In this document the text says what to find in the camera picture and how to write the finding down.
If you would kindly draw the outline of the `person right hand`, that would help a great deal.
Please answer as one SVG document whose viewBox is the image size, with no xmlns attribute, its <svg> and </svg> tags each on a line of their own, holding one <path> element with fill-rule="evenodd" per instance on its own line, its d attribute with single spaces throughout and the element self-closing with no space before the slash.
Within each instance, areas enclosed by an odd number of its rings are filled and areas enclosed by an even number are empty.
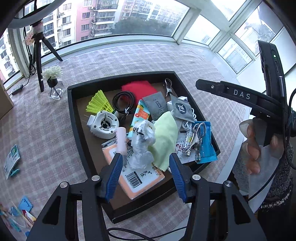
<svg viewBox="0 0 296 241">
<path fill-rule="evenodd" d="M 243 161 L 248 175 L 259 174 L 261 166 L 259 158 L 263 145 L 257 141 L 259 136 L 256 136 L 255 124 L 253 120 L 245 120 L 239 124 L 239 129 L 246 140 L 242 143 Z M 273 135 L 270 141 L 271 155 L 275 158 L 280 158 L 284 153 L 283 139 L 279 135 Z"/>
</svg>

